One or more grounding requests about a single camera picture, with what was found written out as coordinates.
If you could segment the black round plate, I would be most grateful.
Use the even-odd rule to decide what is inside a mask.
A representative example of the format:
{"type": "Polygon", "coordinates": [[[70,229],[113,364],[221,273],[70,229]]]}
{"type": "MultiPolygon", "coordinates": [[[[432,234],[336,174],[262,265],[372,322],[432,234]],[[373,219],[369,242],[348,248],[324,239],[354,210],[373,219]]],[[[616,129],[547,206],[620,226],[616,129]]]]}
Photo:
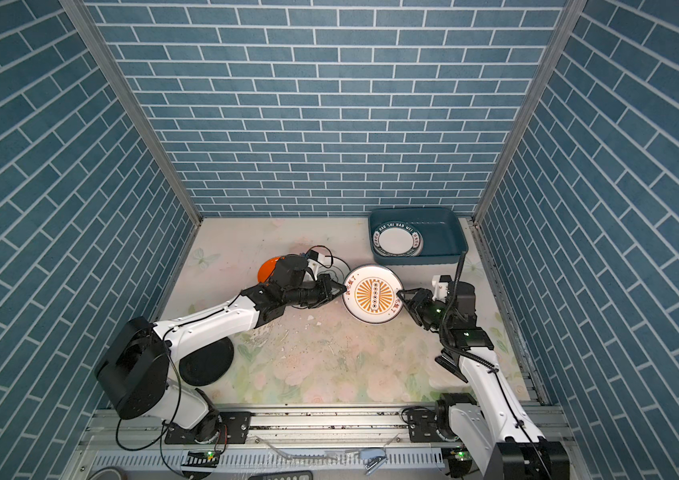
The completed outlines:
{"type": "Polygon", "coordinates": [[[218,381],[232,366],[235,346],[230,338],[211,343],[180,361],[179,372],[185,382],[204,387],[218,381]]]}

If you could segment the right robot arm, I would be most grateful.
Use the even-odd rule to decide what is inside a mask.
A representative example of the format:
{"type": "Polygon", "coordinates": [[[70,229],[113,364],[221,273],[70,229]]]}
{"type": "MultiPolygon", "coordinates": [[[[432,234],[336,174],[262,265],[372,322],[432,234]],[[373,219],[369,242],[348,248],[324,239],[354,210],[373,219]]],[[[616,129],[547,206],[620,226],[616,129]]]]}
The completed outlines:
{"type": "Polygon", "coordinates": [[[415,324],[439,336],[435,361],[473,389],[470,398],[449,394],[437,402],[441,434],[459,439],[485,479],[569,479],[567,450],[531,420],[477,325],[475,286],[437,275],[433,288],[401,290],[397,298],[415,324]]]}

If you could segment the white plate teal lettered rim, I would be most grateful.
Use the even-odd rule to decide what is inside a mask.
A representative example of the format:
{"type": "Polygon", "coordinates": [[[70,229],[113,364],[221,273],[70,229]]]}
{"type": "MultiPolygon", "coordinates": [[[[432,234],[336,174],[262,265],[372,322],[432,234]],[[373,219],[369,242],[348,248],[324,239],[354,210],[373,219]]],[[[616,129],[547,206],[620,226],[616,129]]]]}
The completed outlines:
{"type": "Polygon", "coordinates": [[[415,257],[423,251],[423,234],[403,221],[379,224],[371,236],[373,250],[383,257],[415,257]]]}

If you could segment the white plate orange sunburst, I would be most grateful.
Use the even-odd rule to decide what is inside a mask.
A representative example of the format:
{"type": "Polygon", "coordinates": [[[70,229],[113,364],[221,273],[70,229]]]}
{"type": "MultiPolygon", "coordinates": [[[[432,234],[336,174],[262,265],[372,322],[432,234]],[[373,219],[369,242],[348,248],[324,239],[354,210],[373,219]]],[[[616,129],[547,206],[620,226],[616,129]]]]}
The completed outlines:
{"type": "Polygon", "coordinates": [[[397,294],[403,283],[391,269],[379,265],[355,268],[345,278],[343,305],[363,323],[379,325],[395,319],[403,310],[397,294]]]}

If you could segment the white plate clover emblem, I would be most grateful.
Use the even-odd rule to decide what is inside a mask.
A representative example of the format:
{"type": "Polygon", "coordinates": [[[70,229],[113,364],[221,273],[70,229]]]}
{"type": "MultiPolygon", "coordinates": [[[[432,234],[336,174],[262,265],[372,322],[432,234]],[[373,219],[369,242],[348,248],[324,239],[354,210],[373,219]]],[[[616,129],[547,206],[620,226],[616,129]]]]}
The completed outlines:
{"type": "Polygon", "coordinates": [[[347,262],[343,259],[331,255],[318,255],[317,260],[319,266],[317,272],[319,274],[329,274],[329,276],[338,283],[344,284],[351,268],[347,265],[347,262]]]}

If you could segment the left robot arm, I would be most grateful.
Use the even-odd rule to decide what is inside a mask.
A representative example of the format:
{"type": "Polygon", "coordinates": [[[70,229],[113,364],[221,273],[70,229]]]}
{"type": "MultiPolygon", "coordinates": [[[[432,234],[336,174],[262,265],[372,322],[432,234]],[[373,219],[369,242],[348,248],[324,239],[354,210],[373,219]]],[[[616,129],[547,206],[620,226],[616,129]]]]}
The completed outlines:
{"type": "Polygon", "coordinates": [[[233,299],[175,319],[128,321],[94,374],[121,420],[159,418],[197,443],[218,440],[219,410],[204,387],[231,367],[232,336],[264,327],[290,308],[315,309],[341,297],[347,275],[310,250],[275,260],[265,279],[233,299]]]}

